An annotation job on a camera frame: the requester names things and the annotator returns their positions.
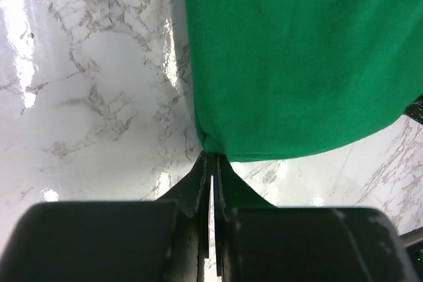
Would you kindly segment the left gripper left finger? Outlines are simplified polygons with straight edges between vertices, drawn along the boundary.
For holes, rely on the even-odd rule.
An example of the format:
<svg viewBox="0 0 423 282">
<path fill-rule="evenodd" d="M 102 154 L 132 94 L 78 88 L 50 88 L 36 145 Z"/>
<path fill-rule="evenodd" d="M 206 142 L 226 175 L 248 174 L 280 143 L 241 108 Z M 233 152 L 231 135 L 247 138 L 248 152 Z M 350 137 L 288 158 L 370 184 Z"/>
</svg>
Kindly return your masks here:
<svg viewBox="0 0 423 282">
<path fill-rule="evenodd" d="M 153 201 L 39 203 L 18 221 L 2 281 L 203 281 L 210 158 Z"/>
</svg>

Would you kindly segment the green t shirt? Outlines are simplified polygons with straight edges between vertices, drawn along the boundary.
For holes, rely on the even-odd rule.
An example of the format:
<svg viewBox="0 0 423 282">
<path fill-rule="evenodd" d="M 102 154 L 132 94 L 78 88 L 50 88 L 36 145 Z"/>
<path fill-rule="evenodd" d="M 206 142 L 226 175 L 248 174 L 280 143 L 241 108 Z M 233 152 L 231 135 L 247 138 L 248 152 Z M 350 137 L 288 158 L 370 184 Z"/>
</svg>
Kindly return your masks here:
<svg viewBox="0 0 423 282">
<path fill-rule="evenodd" d="M 185 0 L 198 138 L 292 159 L 395 122 L 422 94 L 422 0 Z"/>
</svg>

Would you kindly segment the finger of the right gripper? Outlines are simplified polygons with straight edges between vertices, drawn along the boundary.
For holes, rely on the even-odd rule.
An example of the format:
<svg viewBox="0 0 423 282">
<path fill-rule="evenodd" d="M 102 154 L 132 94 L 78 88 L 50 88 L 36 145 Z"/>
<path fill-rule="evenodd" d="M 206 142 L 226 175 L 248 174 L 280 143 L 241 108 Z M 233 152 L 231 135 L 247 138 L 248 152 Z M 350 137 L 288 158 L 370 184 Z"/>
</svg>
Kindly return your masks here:
<svg viewBox="0 0 423 282">
<path fill-rule="evenodd" d="M 404 110 L 404 115 L 419 124 L 423 124 L 423 96 L 419 96 L 409 104 Z"/>
</svg>

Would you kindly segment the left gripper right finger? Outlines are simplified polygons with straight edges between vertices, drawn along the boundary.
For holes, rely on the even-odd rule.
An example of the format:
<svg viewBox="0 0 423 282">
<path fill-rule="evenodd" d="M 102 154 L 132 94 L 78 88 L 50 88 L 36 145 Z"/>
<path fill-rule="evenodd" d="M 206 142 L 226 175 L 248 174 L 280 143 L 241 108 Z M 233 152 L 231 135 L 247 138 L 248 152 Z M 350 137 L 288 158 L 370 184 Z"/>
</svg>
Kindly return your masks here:
<svg viewBox="0 0 423 282">
<path fill-rule="evenodd" d="M 223 281 L 415 281 L 390 220 L 366 207 L 276 207 L 213 159 L 215 254 Z"/>
</svg>

